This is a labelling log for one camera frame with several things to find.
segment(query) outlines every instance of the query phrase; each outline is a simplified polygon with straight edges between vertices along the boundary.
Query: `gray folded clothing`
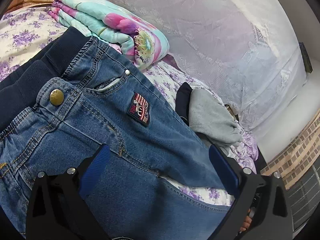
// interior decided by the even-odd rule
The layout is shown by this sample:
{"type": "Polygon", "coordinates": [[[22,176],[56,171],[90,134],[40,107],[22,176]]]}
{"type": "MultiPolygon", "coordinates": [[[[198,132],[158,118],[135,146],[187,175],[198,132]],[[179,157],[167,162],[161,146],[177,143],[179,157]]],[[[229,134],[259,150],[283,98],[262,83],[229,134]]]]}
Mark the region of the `gray folded clothing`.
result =
{"type": "Polygon", "coordinates": [[[209,91],[204,89],[193,89],[191,92],[189,127],[202,140],[207,138],[211,144],[221,147],[231,145],[238,147],[242,141],[232,115],[209,91]]]}

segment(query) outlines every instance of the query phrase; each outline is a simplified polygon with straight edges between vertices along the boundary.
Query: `flag patch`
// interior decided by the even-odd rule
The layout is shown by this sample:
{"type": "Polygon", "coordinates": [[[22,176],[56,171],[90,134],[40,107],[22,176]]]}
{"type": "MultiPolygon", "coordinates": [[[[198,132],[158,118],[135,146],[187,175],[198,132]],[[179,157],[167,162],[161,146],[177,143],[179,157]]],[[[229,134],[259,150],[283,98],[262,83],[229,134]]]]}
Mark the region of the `flag patch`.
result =
{"type": "Polygon", "coordinates": [[[142,95],[135,93],[128,114],[144,126],[149,124],[149,103],[142,95]]]}

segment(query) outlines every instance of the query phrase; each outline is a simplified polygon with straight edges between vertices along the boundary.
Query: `blue denim jeans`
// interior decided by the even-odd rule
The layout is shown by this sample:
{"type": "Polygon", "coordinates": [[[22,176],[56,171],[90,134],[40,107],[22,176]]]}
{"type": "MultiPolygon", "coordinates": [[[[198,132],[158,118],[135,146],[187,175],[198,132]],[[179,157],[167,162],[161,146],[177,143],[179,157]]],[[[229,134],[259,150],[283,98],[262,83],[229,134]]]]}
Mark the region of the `blue denim jeans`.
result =
{"type": "Polygon", "coordinates": [[[111,159],[85,198],[110,237],[207,239],[228,211],[182,193],[186,186],[223,188],[208,149],[149,80],[106,43],[92,37],[36,104],[0,133],[0,206],[22,234],[39,171],[77,167],[107,144],[111,159]],[[53,105],[59,89],[63,103],[53,105]]]}

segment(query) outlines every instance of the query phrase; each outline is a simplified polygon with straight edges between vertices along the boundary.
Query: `silver screw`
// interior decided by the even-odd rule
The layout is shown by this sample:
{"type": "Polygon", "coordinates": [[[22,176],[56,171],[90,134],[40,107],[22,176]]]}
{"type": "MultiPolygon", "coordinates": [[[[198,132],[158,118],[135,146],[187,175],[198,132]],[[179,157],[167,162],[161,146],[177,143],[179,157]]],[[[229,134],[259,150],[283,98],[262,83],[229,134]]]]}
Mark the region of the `silver screw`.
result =
{"type": "Polygon", "coordinates": [[[243,168],[243,172],[247,175],[250,175],[252,173],[252,170],[250,168],[243,168]]]}
{"type": "Polygon", "coordinates": [[[45,175],[44,171],[38,173],[38,178],[43,178],[45,175]]]}
{"type": "Polygon", "coordinates": [[[277,179],[281,178],[280,173],[277,171],[273,173],[273,176],[275,176],[277,179]]]}
{"type": "Polygon", "coordinates": [[[71,167],[71,168],[69,168],[69,169],[67,169],[67,173],[68,174],[74,174],[76,172],[76,169],[74,168],[74,167],[71,167]]]}

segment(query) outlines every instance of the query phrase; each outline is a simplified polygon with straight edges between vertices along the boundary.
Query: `navy blue ribbed waistband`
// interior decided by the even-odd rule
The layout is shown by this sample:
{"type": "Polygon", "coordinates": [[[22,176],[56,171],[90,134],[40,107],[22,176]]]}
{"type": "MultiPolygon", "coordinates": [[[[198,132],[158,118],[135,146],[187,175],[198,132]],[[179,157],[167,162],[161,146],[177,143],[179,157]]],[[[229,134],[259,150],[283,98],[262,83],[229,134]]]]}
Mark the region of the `navy blue ribbed waistband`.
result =
{"type": "Polygon", "coordinates": [[[43,85],[53,77],[60,77],[89,39],[76,28],[69,27],[62,36],[0,82],[0,131],[23,109],[36,103],[43,85]]]}

